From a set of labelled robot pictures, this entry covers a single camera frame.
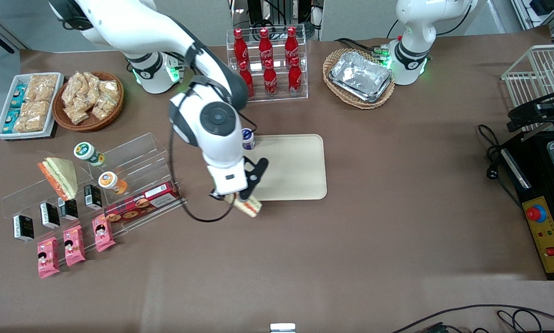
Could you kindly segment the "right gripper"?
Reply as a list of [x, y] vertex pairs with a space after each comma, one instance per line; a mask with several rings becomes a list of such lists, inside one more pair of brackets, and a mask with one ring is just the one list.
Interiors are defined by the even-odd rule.
[[[245, 165], [252, 165], [251, 171], [245, 170]], [[214, 181], [215, 191], [209, 196], [215, 200], [224, 200], [227, 194], [240, 192], [240, 200], [248, 201], [256, 186], [260, 183], [262, 176], [268, 168], [267, 158], [260, 158], [255, 164], [249, 158], [240, 158], [232, 166], [217, 167], [207, 165], [207, 169]]]

